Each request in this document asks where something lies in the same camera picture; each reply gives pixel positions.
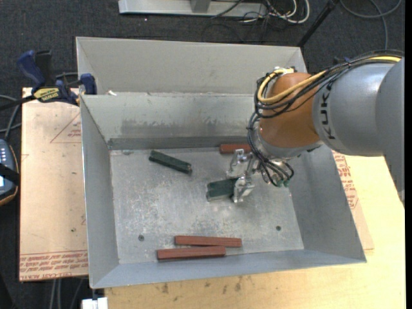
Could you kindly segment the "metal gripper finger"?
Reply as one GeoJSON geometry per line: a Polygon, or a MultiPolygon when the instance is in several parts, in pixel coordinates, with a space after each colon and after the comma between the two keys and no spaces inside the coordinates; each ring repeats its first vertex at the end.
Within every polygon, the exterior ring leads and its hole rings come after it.
{"type": "Polygon", "coordinates": [[[254,190],[254,183],[249,176],[241,176],[234,183],[234,192],[232,195],[232,201],[234,203],[240,203],[244,197],[247,197],[254,190]]]}
{"type": "Polygon", "coordinates": [[[227,177],[241,177],[252,160],[252,153],[246,153],[244,149],[236,149],[229,163],[227,177]]]}

